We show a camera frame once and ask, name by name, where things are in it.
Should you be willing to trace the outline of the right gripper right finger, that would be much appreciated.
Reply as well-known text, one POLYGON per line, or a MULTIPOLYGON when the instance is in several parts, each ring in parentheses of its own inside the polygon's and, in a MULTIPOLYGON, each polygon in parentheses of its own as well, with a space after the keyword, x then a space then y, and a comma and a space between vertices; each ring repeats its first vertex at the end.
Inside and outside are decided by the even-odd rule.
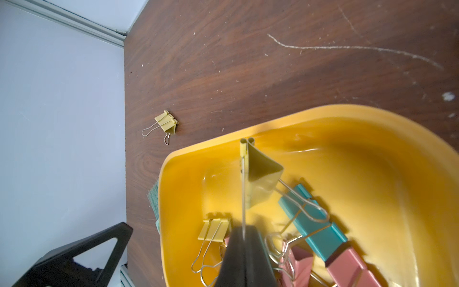
POLYGON ((246 286, 276 287, 276 277, 258 229, 246 226, 245 232, 246 286))

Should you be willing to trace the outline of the yellow plastic storage box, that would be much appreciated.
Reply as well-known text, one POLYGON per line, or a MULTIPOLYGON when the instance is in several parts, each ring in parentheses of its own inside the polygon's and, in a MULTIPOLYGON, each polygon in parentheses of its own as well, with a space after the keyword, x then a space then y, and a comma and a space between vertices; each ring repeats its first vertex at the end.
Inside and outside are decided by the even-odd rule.
POLYGON ((240 140, 284 167, 283 183, 246 221, 280 230, 287 185, 303 184, 330 213, 385 286, 459 284, 459 155, 421 125, 358 105, 299 112, 171 153, 159 183, 161 257, 166 285, 213 281, 213 245, 202 275, 198 235, 208 217, 242 220, 240 140))

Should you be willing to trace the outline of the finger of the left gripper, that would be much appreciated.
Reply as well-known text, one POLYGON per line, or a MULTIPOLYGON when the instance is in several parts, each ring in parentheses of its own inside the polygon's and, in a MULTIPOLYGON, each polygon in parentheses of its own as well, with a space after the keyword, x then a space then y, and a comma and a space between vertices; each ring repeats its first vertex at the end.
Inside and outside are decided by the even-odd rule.
POLYGON ((120 265, 133 228, 121 222, 96 234, 53 249, 17 280, 15 287, 107 287, 120 265), (82 263, 85 255, 112 243, 99 265, 82 263))

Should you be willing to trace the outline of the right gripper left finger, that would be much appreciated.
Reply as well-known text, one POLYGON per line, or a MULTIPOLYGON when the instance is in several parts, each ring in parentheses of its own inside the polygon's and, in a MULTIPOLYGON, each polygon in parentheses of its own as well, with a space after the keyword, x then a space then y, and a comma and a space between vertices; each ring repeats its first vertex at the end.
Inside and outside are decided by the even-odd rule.
POLYGON ((245 287, 246 263, 243 229, 235 228, 229 238, 227 250, 215 287, 245 287))

